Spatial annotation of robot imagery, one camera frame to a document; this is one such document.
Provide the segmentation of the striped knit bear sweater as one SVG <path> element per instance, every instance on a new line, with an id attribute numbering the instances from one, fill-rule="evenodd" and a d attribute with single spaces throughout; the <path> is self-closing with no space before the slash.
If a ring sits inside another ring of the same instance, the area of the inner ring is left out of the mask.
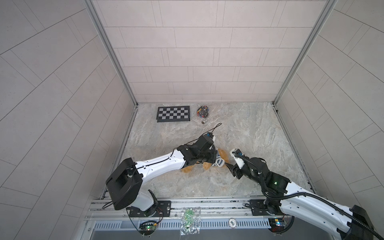
<path id="1" fill-rule="evenodd" d="M 225 165 L 225 160 L 221 157 L 219 152 L 216 152 L 216 155 L 214 156 L 214 163 L 213 166 L 216 167 L 223 167 Z"/>

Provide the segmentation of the brown teddy bear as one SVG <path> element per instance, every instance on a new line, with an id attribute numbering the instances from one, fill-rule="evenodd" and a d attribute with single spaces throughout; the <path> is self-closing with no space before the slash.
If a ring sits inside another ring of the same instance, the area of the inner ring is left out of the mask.
<path id="1" fill-rule="evenodd" d="M 220 157 L 223 159 L 223 161 L 225 163 L 230 163 L 230 158 L 229 158 L 229 154 L 227 151 L 223 150 L 223 149 L 218 149 L 218 154 L 220 155 Z M 197 164 L 193 165 L 193 166 L 188 166 L 188 167 L 185 167 L 183 169 L 181 169 L 182 173 L 190 173 L 195 166 L 197 166 L 198 164 L 202 164 L 203 165 L 203 169 L 204 171 L 208 170 L 210 167 L 214 166 L 214 167 L 217 167 L 218 165 L 216 164 L 211 164 L 211 163 L 207 163 L 207 162 L 197 162 Z"/>

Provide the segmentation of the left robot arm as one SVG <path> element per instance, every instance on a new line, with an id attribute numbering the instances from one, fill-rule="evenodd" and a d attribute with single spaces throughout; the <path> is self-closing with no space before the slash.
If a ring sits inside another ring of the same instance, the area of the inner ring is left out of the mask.
<path id="1" fill-rule="evenodd" d="M 146 161 L 123 160 L 106 180 L 115 210 L 134 207 L 146 216 L 157 211 L 159 202 L 152 191 L 141 190 L 142 184 L 175 170 L 208 163 L 222 167 L 225 163 L 214 146 L 213 133 L 201 135 L 192 145 L 184 144 L 169 154 Z"/>

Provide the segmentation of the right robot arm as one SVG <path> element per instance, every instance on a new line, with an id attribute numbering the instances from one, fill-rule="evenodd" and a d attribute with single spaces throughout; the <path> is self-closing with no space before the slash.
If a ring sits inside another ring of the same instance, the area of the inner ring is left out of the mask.
<path id="1" fill-rule="evenodd" d="M 372 240 L 382 237 L 375 231 L 367 211 L 357 205 L 347 207 L 331 202 L 269 170 L 264 159 L 235 155 L 236 164 L 226 164 L 231 174 L 257 182 L 272 215 L 282 213 L 301 219 L 336 240 Z"/>

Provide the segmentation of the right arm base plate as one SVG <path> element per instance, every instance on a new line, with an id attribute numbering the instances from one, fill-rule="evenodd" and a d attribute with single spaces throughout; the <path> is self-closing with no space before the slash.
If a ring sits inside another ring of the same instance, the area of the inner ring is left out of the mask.
<path id="1" fill-rule="evenodd" d="M 254 216 L 257 215 L 271 215 L 283 216 L 285 215 L 280 209 L 281 204 L 277 201 L 270 201 L 268 199 L 249 200 L 244 204 L 246 208 L 251 209 Z"/>

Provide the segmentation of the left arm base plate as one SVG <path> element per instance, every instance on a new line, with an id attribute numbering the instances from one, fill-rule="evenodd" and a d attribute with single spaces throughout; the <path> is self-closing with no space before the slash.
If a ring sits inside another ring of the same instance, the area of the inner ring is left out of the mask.
<path id="1" fill-rule="evenodd" d="M 158 201 L 146 211 L 142 211 L 136 207 L 127 207 L 127 210 L 129 216 L 134 218 L 169 217 L 171 204 L 171 201 Z"/>

